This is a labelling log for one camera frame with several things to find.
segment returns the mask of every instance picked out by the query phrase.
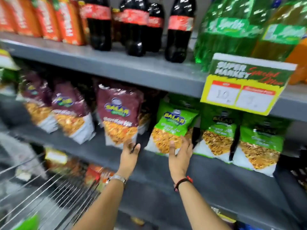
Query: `forearm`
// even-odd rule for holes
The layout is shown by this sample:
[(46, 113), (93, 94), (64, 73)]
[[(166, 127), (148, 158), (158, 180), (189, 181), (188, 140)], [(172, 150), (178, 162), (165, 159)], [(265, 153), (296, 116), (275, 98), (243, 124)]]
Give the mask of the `forearm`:
[(179, 185), (179, 193), (193, 230), (230, 230), (190, 182)]
[(112, 179), (72, 230), (113, 230), (124, 184)]

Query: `price tag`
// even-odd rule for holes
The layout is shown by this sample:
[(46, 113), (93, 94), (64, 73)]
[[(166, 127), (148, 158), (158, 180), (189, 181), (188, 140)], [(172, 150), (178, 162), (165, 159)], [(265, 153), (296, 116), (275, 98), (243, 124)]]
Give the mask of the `price tag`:
[(68, 160), (67, 155), (65, 153), (58, 150), (54, 150), (52, 148), (46, 148), (45, 159), (53, 162), (58, 162), (63, 165), (65, 165)]
[(10, 70), (20, 70), (8, 51), (0, 49), (0, 67)]
[(223, 81), (213, 81), (207, 96), (207, 100), (233, 105), (235, 104), (240, 89), (241, 85)]
[(268, 115), (296, 66), (216, 53), (201, 102)]

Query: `person's right hand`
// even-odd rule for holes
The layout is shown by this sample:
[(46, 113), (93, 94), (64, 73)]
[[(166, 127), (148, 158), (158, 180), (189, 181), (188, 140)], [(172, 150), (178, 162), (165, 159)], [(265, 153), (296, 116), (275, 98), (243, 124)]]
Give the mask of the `person's right hand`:
[(169, 170), (174, 184), (186, 178), (190, 158), (193, 154), (193, 144), (191, 140), (187, 140), (183, 136), (180, 136), (180, 138), (182, 139), (182, 145), (177, 155), (175, 155), (174, 141), (171, 141), (169, 145)]

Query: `gray metal shelf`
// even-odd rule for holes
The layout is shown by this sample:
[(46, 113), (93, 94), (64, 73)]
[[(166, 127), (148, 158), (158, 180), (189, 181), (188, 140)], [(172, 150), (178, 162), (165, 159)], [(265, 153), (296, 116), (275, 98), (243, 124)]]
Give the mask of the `gray metal shelf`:
[[(79, 145), (61, 131), (48, 134), (29, 123), (29, 116), (20, 103), (3, 97), (0, 101), (1, 114), (10, 118), (10, 130), (15, 135), (118, 169), (121, 150), (105, 146), (103, 130), (91, 141)], [(138, 137), (138, 142), (145, 147), (148, 139), (149, 132)], [(299, 229), (274, 178), (199, 155), (192, 156), (188, 175), (206, 201), (229, 217), (264, 230)], [(173, 191), (167, 157), (142, 149), (130, 180), (121, 205), (123, 212), (156, 225), (190, 229), (180, 197)]]
[[(207, 76), (189, 59), (170, 63), (162, 52), (128, 56), (119, 43), (113, 44), (111, 52), (101, 52), (10, 33), (0, 33), (0, 40), (16, 57), (193, 97), (201, 97)], [(271, 114), (306, 122), (306, 112), (307, 86), (296, 85), (286, 87)]]

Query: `silver watch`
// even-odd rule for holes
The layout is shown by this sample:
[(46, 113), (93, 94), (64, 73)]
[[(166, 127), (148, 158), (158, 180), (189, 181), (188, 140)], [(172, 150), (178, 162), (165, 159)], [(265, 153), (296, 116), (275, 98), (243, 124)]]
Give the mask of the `silver watch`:
[(122, 176), (119, 176), (119, 175), (113, 175), (112, 177), (109, 177), (108, 178), (108, 180), (106, 181), (106, 184), (108, 184), (109, 183), (109, 181), (111, 180), (111, 179), (118, 179), (118, 180), (120, 180), (120, 181), (122, 181), (123, 183), (124, 183), (124, 185), (126, 184), (126, 182), (127, 182), (127, 179), (125, 178), (125, 177), (122, 177)]

